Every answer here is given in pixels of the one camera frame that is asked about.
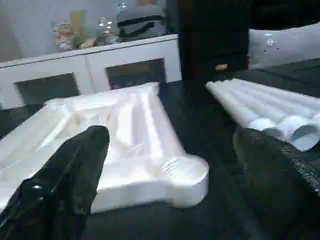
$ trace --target foam roll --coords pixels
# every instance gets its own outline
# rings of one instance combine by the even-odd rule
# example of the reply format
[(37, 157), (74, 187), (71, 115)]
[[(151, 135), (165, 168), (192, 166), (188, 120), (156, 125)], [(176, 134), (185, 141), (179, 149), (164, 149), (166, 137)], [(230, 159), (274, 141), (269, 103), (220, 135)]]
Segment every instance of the foam roll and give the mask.
[(300, 104), (276, 98), (238, 83), (225, 81), (223, 84), (249, 108), (259, 112), (263, 117), (277, 123), (284, 133), (284, 141), (304, 152), (313, 148), (320, 140), (320, 128), (315, 121), (306, 118), (313, 114)]
[(309, 108), (312, 108), (315, 110), (320, 110), (320, 100), (313, 96), (304, 95), (304, 94), (292, 92), (292, 91), (287, 91), (287, 90), (279, 89), (276, 87), (266, 86), (266, 85), (262, 85), (262, 84), (258, 84), (250, 81), (245, 81), (238, 78), (232, 79), (231, 82), (247, 85), (247, 86), (250, 86), (250, 88), (260, 90), (264, 93), (269, 93), (269, 94), (272, 94), (273, 96), (277, 96), (288, 101), (306, 105)]
[[(320, 100), (318, 98), (309, 95), (303, 95), (297, 92), (286, 91), (276, 87), (244, 81), (237, 78), (234, 78), (231, 82), (237, 83), (239, 85), (245, 85), (257, 91), (268, 93), (277, 98), (300, 105), (300, 107), (296, 108), (297, 112), (307, 118), (314, 120), (320, 128)], [(306, 109), (307, 111), (309, 111), (309, 113), (307, 112), (307, 114), (304, 114), (305, 110), (300, 111), (299, 109), (301, 108)]]
[(221, 103), (233, 120), (243, 128), (262, 131), (275, 138), (283, 138), (283, 133), (272, 120), (261, 117), (252, 109), (242, 104), (231, 92), (228, 92), (223, 85), (208, 82), (206, 88)]

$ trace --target glass cabinet door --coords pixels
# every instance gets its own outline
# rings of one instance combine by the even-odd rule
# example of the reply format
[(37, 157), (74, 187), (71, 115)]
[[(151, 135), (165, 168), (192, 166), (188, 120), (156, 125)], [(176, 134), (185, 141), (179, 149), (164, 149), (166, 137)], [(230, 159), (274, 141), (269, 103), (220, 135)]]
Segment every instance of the glass cabinet door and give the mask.
[(164, 59), (140, 61), (105, 68), (111, 89), (137, 86), (150, 82), (165, 82)]
[(181, 80), (178, 41), (158, 41), (162, 38), (168, 36), (138, 40), (135, 42), (142, 44), (131, 46), (119, 43), (119, 48), (87, 55), (96, 90), (101, 92), (149, 82)]
[(4, 109), (95, 92), (84, 56), (0, 68), (0, 90)]

